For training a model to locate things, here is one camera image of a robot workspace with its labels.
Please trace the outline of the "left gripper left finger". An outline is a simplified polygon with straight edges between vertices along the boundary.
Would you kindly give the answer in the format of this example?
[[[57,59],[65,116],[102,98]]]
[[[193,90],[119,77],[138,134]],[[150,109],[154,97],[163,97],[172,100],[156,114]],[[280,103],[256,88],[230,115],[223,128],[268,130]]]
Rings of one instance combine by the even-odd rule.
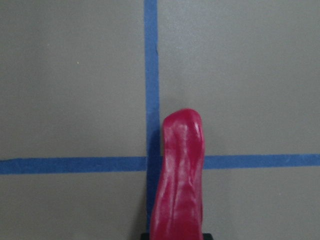
[[[150,240],[150,233],[149,232],[141,233],[140,240]]]

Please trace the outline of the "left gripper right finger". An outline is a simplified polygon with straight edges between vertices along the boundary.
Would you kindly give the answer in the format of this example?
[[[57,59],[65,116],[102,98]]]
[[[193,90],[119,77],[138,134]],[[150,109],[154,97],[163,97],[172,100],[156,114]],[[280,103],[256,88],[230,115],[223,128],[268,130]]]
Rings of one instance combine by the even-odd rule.
[[[213,236],[211,233],[203,233],[202,238],[203,240],[213,240]]]

